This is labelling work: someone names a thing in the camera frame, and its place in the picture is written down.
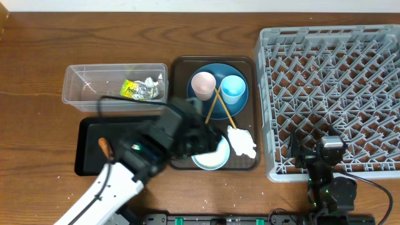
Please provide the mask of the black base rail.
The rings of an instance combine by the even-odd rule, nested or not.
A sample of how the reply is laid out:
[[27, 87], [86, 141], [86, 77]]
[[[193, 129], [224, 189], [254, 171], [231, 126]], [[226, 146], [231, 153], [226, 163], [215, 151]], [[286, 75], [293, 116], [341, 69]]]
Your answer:
[[272, 213], [270, 216], [148, 214], [142, 225], [304, 225], [304, 216]]

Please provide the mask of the dark blue plate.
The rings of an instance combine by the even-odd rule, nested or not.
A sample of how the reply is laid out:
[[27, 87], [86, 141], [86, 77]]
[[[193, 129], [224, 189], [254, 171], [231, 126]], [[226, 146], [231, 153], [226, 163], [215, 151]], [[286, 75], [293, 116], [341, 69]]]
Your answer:
[[214, 64], [208, 64], [205, 65], [201, 68], [199, 68], [190, 78], [189, 80], [189, 84], [187, 85], [187, 96], [188, 98], [193, 98], [195, 97], [195, 93], [191, 87], [191, 80], [193, 78], [193, 76], [197, 73], [200, 72], [209, 72], [211, 73], [215, 79], [216, 79], [216, 85], [217, 87], [219, 87], [219, 85], [221, 84], [222, 80], [226, 77], [226, 76], [230, 76], [230, 75], [235, 75], [235, 76], [240, 76], [244, 79], [245, 83], [246, 83], [246, 90], [245, 93], [241, 96], [240, 100], [236, 103], [236, 104], [227, 104], [225, 103], [231, 117], [235, 116], [237, 113], [239, 113], [246, 105], [247, 101], [248, 101], [248, 97], [249, 97], [249, 87], [247, 84], [247, 81], [245, 79], [245, 77], [243, 76], [243, 74], [241, 72], [239, 72], [236, 68], [229, 66], [227, 64], [221, 64], [221, 63], [214, 63]]

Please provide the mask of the light blue cup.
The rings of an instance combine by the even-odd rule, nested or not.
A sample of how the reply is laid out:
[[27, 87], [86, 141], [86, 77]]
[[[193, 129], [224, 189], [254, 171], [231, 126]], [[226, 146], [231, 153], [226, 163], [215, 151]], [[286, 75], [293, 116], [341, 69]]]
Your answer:
[[222, 99], [227, 104], [236, 104], [245, 90], [246, 83], [240, 76], [226, 76], [221, 82]]

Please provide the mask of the orange carrot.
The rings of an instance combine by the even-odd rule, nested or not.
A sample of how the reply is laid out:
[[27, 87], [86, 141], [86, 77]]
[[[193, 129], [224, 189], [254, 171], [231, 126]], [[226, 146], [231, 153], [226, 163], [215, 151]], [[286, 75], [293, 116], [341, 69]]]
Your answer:
[[112, 147], [106, 138], [99, 138], [98, 144], [107, 159], [114, 159]]

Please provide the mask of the light blue bowl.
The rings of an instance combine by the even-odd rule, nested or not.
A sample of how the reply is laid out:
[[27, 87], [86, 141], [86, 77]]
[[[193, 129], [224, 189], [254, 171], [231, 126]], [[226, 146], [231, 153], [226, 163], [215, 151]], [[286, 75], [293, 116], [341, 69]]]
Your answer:
[[199, 168], [207, 171], [223, 167], [230, 156], [230, 146], [225, 137], [222, 137], [216, 151], [192, 156], [192, 160]]

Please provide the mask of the wooden chopstick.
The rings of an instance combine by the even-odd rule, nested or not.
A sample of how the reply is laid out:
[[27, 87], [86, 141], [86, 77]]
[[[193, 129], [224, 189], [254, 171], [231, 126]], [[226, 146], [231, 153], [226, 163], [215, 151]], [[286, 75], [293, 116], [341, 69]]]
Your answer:
[[216, 105], [217, 100], [219, 99], [220, 90], [221, 90], [221, 86], [219, 86], [218, 90], [215, 90], [216, 96], [214, 97], [214, 100], [213, 100], [213, 102], [211, 104], [211, 107], [209, 109], [209, 112], [207, 114], [207, 117], [206, 117], [206, 120], [205, 120], [205, 124], [207, 124], [209, 122], [210, 118], [211, 118], [211, 114], [213, 113], [213, 109], [214, 109], [214, 107]]
[[229, 111], [228, 111], [228, 109], [227, 109], [227, 107], [226, 107], [226, 105], [225, 105], [225, 103], [224, 103], [222, 97], [220, 96], [219, 90], [216, 89], [216, 87], [214, 88], [214, 90], [215, 90], [215, 93], [216, 93], [216, 97], [217, 97], [217, 98], [219, 99], [219, 101], [221, 102], [222, 107], [224, 108], [224, 111], [226, 112], [226, 115], [228, 116], [228, 119], [229, 119], [230, 122], [231, 122], [231, 126], [233, 127], [233, 129], [236, 130], [236, 129], [237, 129], [236, 124], [234, 123], [234, 121], [233, 121], [233, 119], [232, 119], [232, 117], [231, 117], [231, 115], [230, 115], [230, 113], [229, 113]]

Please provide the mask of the clear plastic bin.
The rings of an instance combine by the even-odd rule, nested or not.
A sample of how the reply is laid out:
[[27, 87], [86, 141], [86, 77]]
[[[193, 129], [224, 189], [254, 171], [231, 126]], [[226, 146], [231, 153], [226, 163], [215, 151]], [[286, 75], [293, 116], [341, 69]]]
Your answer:
[[102, 111], [159, 110], [167, 102], [168, 69], [163, 63], [82, 64], [68, 66], [62, 89], [62, 101], [80, 111], [96, 111], [101, 96], [117, 96], [125, 79], [130, 81], [156, 80], [162, 74], [164, 86], [156, 99], [142, 100], [145, 104], [117, 99], [103, 99]]

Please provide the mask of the white napkin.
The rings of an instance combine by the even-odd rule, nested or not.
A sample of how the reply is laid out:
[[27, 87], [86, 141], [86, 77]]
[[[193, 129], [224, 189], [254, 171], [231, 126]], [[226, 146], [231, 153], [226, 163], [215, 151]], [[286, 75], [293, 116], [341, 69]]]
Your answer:
[[256, 158], [256, 143], [248, 130], [228, 126], [227, 136], [237, 156], [244, 154], [251, 159]]

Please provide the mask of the yellow silver snack wrapper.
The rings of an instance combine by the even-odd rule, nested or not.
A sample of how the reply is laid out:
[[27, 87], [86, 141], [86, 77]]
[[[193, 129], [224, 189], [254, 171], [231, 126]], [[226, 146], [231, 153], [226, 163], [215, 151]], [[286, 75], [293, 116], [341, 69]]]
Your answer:
[[123, 97], [135, 100], [150, 100], [146, 99], [146, 87], [144, 81], [145, 80], [130, 81], [125, 79], [119, 94]]

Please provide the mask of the black tray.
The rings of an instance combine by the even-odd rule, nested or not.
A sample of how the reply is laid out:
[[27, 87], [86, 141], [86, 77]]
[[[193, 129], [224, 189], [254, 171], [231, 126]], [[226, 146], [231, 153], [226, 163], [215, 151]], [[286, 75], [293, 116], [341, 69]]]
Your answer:
[[116, 144], [129, 130], [145, 121], [154, 121], [158, 118], [158, 116], [114, 116], [83, 119], [79, 124], [74, 172], [78, 176], [97, 176], [107, 161], [98, 144], [100, 138], [106, 138], [110, 144]]

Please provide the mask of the white tissue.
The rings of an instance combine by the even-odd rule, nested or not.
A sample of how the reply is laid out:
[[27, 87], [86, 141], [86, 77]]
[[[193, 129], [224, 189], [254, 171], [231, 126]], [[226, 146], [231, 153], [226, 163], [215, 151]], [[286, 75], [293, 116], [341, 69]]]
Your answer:
[[163, 75], [160, 73], [156, 80], [148, 77], [144, 83], [146, 87], [146, 99], [156, 99], [164, 86]]

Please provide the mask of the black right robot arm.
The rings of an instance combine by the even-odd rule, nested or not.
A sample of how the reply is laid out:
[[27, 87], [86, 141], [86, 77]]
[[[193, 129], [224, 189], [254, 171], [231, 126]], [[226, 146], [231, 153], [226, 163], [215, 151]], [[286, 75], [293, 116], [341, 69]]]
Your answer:
[[357, 183], [344, 176], [334, 176], [334, 166], [343, 160], [348, 145], [329, 131], [311, 150], [302, 150], [296, 133], [290, 134], [289, 157], [295, 159], [295, 167], [306, 169], [309, 179], [307, 195], [314, 209], [302, 216], [298, 224], [357, 225], [375, 224], [371, 216], [351, 216], [354, 210]]

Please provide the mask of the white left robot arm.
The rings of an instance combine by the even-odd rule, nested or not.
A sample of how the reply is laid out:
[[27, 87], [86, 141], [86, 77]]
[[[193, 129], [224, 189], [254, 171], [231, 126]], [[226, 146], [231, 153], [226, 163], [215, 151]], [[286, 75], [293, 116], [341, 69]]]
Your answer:
[[173, 97], [164, 106], [159, 119], [128, 129], [114, 144], [102, 144], [107, 163], [58, 224], [105, 224], [170, 161], [217, 149], [222, 132], [204, 122], [201, 100]]

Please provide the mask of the grey dishwasher rack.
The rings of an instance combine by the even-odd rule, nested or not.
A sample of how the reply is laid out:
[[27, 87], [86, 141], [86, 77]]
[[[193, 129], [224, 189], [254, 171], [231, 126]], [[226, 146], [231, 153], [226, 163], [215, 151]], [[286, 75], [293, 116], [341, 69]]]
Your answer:
[[348, 145], [337, 169], [399, 177], [397, 24], [265, 28], [255, 62], [269, 180], [307, 180], [288, 156], [290, 133], [311, 150], [329, 129]]

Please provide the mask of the pink cup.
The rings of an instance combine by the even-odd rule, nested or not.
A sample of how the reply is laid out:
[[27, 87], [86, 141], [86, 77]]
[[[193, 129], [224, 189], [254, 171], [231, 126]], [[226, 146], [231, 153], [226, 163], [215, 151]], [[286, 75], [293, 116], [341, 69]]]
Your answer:
[[210, 72], [199, 72], [191, 80], [191, 87], [201, 101], [209, 100], [216, 87], [216, 79]]

